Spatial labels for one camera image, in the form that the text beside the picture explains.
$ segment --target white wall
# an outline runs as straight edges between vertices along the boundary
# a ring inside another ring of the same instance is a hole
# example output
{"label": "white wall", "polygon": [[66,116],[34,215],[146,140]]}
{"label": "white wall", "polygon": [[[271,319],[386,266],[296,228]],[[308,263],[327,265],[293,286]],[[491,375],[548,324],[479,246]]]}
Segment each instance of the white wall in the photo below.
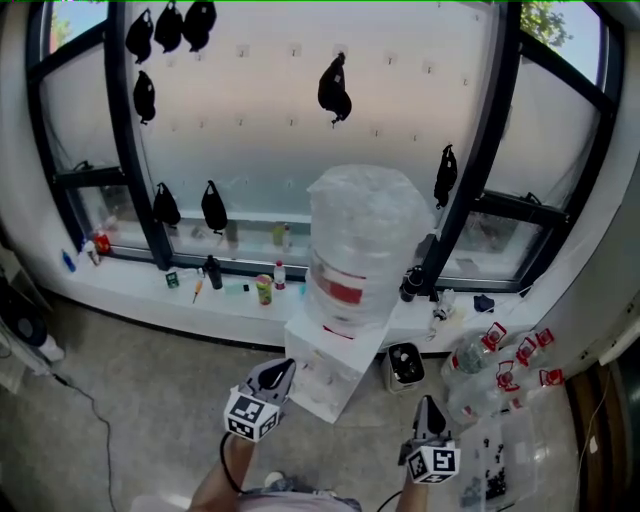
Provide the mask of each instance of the white wall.
{"label": "white wall", "polygon": [[0,20],[0,218],[35,279],[64,290],[62,249],[75,254],[49,191],[27,105],[25,73],[29,4],[7,6]]}

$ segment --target black window frame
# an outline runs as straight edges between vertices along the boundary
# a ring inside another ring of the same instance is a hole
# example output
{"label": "black window frame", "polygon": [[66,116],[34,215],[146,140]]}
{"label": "black window frame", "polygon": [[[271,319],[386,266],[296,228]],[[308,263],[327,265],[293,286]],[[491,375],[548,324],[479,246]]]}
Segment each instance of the black window frame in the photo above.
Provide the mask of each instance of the black window frame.
{"label": "black window frame", "polygon": [[[595,85],[553,50],[520,29],[520,2],[495,6],[498,10],[496,45],[478,128],[457,192],[446,213],[441,234],[430,235],[431,243],[423,260],[425,275],[422,293],[445,288],[454,288],[457,291],[522,292],[549,268],[569,236],[593,189],[606,156],[620,104],[624,73],[622,25],[600,5],[587,5],[599,16],[603,27]],[[84,236],[81,226],[85,221],[76,216],[72,204],[73,193],[70,194],[69,191],[79,187],[126,185],[149,250],[119,248],[112,256],[153,261],[163,271],[171,266],[202,266],[205,262],[204,257],[174,253],[167,230],[153,217],[151,200],[147,194],[142,164],[136,148],[127,86],[127,55],[124,45],[126,4],[110,2],[106,20],[65,43],[53,54],[49,54],[52,9],[53,6],[49,2],[31,6],[27,34],[27,94],[34,136],[45,176],[74,244],[80,248]],[[56,173],[42,115],[40,84],[51,72],[100,44],[104,45],[109,110],[120,166],[73,174]],[[570,199],[562,208],[540,205],[521,197],[485,189],[507,125],[521,56],[565,82],[600,112],[585,165]],[[440,277],[471,212],[530,222],[543,227],[543,234],[537,237],[534,247],[526,255],[514,279]],[[271,262],[222,258],[221,263],[226,273],[247,276],[270,273],[273,269]],[[286,265],[286,268],[289,278],[304,280],[306,267]]]}
{"label": "black window frame", "polygon": [[[600,55],[596,84],[553,50],[520,29],[521,2],[498,4],[499,21],[489,85],[478,130],[458,191],[447,212],[441,235],[423,259],[422,293],[453,288],[456,291],[525,294],[551,265],[578,220],[593,190],[607,154],[615,126],[624,74],[624,30],[601,5],[586,2],[601,22]],[[507,126],[520,57],[526,57],[569,85],[600,114],[591,149],[571,196],[562,208],[536,204],[522,197],[485,188]],[[514,279],[441,277],[471,212],[530,222],[542,226],[534,246]]]}

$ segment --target cable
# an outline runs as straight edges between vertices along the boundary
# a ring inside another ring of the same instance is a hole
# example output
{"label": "cable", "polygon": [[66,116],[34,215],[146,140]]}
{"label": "cable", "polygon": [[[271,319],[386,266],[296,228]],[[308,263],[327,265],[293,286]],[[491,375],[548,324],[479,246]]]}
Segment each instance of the cable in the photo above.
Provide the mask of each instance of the cable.
{"label": "cable", "polygon": [[231,436],[231,432],[227,432],[224,436],[222,436],[222,441],[220,441],[220,462],[222,463],[222,468],[224,469],[224,474],[226,475],[227,480],[229,481],[229,485],[231,486],[231,488],[234,491],[236,491],[238,494],[247,494],[242,489],[240,489],[238,484],[235,482],[235,480],[231,476],[231,473],[229,472],[229,468],[227,467],[227,460],[224,457],[224,445],[225,445],[225,443],[227,442],[227,439],[229,439],[230,436]]}
{"label": "cable", "polygon": [[56,379],[63,386],[71,388],[74,391],[77,391],[78,393],[80,393],[85,398],[87,398],[91,402],[91,410],[93,411],[94,416],[98,419],[98,421],[100,421],[101,423],[104,423],[106,425],[106,427],[107,427],[107,467],[109,469],[109,486],[108,486],[108,489],[109,489],[109,503],[111,504],[111,510],[113,512],[117,512],[116,506],[113,504],[113,492],[111,490],[111,487],[112,487],[112,485],[111,485],[111,480],[112,480],[112,478],[111,478],[112,477],[112,470],[111,470],[111,423],[109,423],[102,416],[100,416],[100,414],[96,410],[95,398],[93,398],[88,393],[85,393],[84,391],[82,391],[80,388],[74,386],[73,384],[70,384],[67,380],[63,379],[59,375],[56,375],[55,373],[53,373],[52,375],[53,375],[53,378]]}
{"label": "cable", "polygon": [[380,505],[380,507],[378,508],[377,512],[380,512],[387,505],[387,503],[389,503],[393,498],[395,498],[399,494],[402,494],[402,491],[398,491],[397,493],[392,494],[391,496],[389,496],[387,498],[387,501],[385,501],[382,505]]}
{"label": "cable", "polygon": [[587,435],[585,436],[584,446],[582,448],[582,453],[580,454],[580,460],[578,461],[578,476],[576,478],[576,492],[573,496],[573,505],[571,506],[571,510],[575,510],[576,502],[578,501],[578,495],[580,493],[580,471],[582,470],[582,459],[584,457],[585,452],[587,451],[587,446],[589,445],[589,436],[591,435],[591,427],[593,426],[593,420],[595,419],[596,414],[598,414],[600,407],[602,407],[602,404],[604,403],[604,399],[607,398],[607,390],[609,389],[610,380],[611,380],[611,369],[609,369],[609,373],[607,374],[607,383],[605,384],[604,391],[602,392],[602,400],[600,400],[600,403],[598,404],[598,407],[596,407],[596,410],[593,411],[593,414],[591,415],[591,419],[589,420],[589,426],[587,427]]}

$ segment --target clear plastic bag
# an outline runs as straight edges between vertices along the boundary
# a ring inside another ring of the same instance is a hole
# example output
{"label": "clear plastic bag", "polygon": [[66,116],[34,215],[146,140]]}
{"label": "clear plastic bag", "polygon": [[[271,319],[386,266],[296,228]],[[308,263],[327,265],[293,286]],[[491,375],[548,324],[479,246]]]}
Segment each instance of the clear plastic bag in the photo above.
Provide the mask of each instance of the clear plastic bag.
{"label": "clear plastic bag", "polygon": [[427,204],[400,171],[343,165],[309,187],[307,313],[355,336],[388,320],[415,249],[433,230]]}

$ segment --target blue bottle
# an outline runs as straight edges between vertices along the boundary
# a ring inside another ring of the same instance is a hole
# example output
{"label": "blue bottle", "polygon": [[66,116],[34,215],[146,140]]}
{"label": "blue bottle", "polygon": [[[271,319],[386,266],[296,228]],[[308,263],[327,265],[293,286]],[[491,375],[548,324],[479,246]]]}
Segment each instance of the blue bottle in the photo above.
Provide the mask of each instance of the blue bottle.
{"label": "blue bottle", "polygon": [[69,256],[67,254],[67,251],[65,251],[64,249],[62,249],[62,260],[64,261],[65,265],[67,265],[67,268],[71,272],[75,272],[76,271],[76,266],[73,263],[73,260],[71,259],[71,256]]}

